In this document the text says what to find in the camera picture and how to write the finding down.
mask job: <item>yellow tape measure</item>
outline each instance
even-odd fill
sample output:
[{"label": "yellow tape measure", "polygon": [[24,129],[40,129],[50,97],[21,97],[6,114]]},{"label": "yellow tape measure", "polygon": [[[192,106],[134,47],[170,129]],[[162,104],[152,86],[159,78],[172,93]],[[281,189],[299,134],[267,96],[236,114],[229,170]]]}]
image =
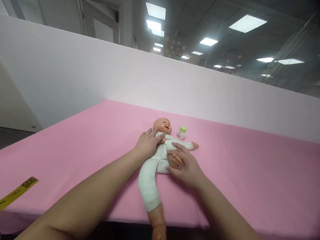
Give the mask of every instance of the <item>yellow tape measure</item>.
[{"label": "yellow tape measure", "polygon": [[0,200],[0,212],[13,203],[17,198],[21,197],[26,191],[28,191],[33,185],[35,185],[39,180],[31,177],[19,187],[17,187],[12,193],[5,196]]}]

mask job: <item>green bottle cap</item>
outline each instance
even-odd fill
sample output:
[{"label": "green bottle cap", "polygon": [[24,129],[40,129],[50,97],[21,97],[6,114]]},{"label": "green bottle cap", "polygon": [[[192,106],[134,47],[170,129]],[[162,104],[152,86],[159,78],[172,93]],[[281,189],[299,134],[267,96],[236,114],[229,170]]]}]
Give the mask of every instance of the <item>green bottle cap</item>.
[{"label": "green bottle cap", "polygon": [[181,128],[180,128],[180,132],[186,132],[187,131],[187,128],[185,127],[185,126],[182,126]]}]

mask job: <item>small bottle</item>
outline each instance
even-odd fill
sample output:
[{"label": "small bottle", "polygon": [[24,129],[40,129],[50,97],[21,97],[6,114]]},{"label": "small bottle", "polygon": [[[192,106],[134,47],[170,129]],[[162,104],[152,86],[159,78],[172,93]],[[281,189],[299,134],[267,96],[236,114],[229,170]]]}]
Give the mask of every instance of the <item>small bottle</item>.
[{"label": "small bottle", "polygon": [[186,137],[186,131],[187,131],[187,128],[185,126],[182,126],[179,132],[177,133],[177,138],[179,140],[183,140]]}]

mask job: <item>table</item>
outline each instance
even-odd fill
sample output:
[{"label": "table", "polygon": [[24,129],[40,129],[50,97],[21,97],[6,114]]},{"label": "table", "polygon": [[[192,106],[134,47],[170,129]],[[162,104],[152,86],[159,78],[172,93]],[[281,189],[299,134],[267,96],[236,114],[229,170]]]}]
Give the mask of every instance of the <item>table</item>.
[{"label": "table", "polygon": [[[80,181],[133,148],[159,117],[171,121],[173,136],[180,126],[187,127],[185,140],[200,145],[192,154],[204,173],[260,234],[270,239],[317,236],[319,144],[111,100],[0,151],[0,198],[31,176],[39,179],[0,212],[0,232],[27,227]],[[149,223],[138,174],[139,169],[105,220]],[[158,174],[156,181],[167,225],[209,226],[187,188],[170,175]]]}]

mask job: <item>door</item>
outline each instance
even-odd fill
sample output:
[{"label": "door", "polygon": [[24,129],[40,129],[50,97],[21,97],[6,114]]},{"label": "door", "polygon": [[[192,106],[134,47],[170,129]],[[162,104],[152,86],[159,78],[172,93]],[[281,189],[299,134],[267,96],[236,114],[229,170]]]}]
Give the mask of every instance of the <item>door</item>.
[{"label": "door", "polygon": [[84,0],[83,11],[89,37],[119,44],[119,24],[115,14],[107,15],[112,15],[113,10],[102,3]]}]

